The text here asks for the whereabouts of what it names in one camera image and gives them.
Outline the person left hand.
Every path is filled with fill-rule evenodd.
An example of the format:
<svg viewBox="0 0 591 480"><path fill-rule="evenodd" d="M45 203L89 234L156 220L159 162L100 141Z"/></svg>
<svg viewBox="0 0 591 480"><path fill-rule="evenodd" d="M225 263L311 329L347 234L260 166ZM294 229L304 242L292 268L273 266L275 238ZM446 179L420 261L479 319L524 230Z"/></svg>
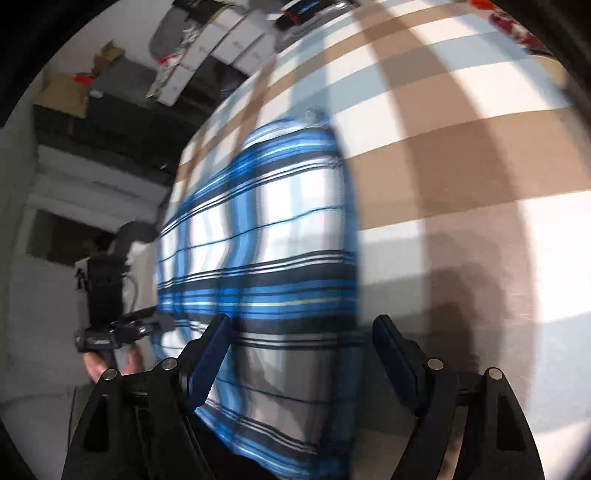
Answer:
<svg viewBox="0 0 591 480"><path fill-rule="evenodd" d="M86 352L82 354L85 369L91 380L96 383L102 374L109 369L107 363L96 353ZM140 349L136 345L129 348L126 363L120 370L122 375L131 375L144 371L144 360Z"/></svg>

